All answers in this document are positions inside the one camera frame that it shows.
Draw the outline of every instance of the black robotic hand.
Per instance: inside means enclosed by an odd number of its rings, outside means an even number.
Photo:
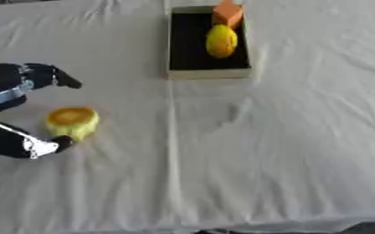
[[[47,86],[81,88],[82,84],[66,72],[49,65],[27,63],[0,64],[0,112],[27,101],[27,93]],[[0,154],[14,158],[36,159],[58,153],[72,145],[68,136],[41,141],[9,124],[0,123]]]

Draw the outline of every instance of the orange cube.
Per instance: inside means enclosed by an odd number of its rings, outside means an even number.
[[[224,0],[213,8],[212,23],[236,28],[243,18],[243,8],[234,4],[232,0]]]

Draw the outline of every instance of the wooden box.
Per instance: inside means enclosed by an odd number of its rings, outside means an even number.
[[[246,78],[252,66],[245,33],[245,19],[235,29],[239,43],[228,58],[213,58],[206,51],[212,28],[213,6],[182,6],[170,10],[167,75],[170,80]]]

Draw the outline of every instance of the yellow lemon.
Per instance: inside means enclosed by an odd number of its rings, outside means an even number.
[[[98,113],[91,108],[63,108],[47,116],[47,129],[54,136],[68,135],[80,142],[95,132],[99,120]]]
[[[206,50],[216,59],[224,59],[233,54],[237,47],[237,34],[225,25],[216,25],[208,33]]]

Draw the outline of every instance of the white tablecloth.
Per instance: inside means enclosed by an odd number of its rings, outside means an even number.
[[[166,81],[162,1],[0,6],[0,62],[55,64],[85,84],[33,92],[0,120],[48,137],[54,109],[102,117],[64,154],[0,156],[0,233],[375,220],[375,0],[245,7],[252,78]]]

